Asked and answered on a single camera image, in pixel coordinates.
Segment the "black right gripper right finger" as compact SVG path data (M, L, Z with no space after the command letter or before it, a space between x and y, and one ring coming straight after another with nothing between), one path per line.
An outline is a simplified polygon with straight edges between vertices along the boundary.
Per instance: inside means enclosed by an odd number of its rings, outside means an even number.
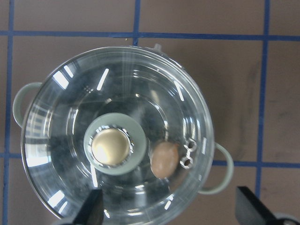
M235 217L239 225L279 225L280 219L246 186L236 187Z

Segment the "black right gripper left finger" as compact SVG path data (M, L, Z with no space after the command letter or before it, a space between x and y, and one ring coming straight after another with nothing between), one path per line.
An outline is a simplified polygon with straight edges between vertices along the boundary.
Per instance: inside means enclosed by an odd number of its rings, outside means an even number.
M72 225L101 225L104 221L104 204L102 189L91 190Z

